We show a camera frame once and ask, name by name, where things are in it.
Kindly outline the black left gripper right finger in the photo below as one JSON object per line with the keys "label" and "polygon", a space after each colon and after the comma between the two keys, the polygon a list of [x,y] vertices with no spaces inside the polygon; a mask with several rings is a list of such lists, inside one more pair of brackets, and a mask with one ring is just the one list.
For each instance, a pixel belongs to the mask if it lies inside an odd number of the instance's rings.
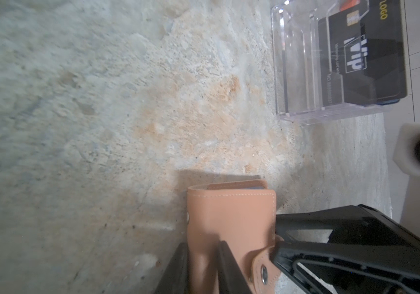
{"label": "black left gripper right finger", "polygon": [[226,241],[217,247],[219,294],[251,294],[248,283]]}

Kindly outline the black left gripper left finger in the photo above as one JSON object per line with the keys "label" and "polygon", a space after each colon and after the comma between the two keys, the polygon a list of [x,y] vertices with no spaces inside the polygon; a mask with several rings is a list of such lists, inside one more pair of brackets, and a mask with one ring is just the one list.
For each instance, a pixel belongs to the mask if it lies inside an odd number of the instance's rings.
{"label": "black left gripper left finger", "polygon": [[180,243],[175,250],[154,294],[186,294],[189,283],[189,247]]}

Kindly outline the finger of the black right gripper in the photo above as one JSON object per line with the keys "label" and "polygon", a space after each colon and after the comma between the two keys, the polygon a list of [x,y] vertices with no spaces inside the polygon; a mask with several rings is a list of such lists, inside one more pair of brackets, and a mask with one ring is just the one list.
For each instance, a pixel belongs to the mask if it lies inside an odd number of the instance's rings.
{"label": "finger of the black right gripper", "polygon": [[271,262],[307,294],[420,294],[420,238],[366,205],[279,214]]}

